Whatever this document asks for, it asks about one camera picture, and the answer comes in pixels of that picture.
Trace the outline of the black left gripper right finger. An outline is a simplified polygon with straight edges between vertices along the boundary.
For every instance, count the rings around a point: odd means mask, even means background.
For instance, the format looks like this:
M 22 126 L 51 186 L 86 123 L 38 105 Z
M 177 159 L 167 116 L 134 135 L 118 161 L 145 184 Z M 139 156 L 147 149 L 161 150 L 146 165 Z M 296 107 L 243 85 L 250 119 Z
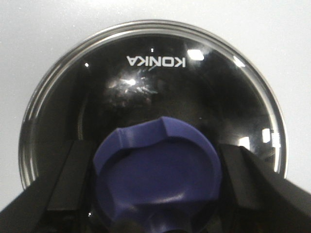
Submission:
M 219 145 L 224 233 L 309 233 L 311 195 L 244 147 Z

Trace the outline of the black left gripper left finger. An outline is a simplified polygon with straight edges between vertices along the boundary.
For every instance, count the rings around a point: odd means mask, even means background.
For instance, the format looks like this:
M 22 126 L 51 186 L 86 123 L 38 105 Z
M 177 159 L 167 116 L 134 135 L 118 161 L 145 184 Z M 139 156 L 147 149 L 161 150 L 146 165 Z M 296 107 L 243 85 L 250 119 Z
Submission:
M 83 233 L 96 144 L 68 141 L 29 187 L 0 213 L 2 233 Z

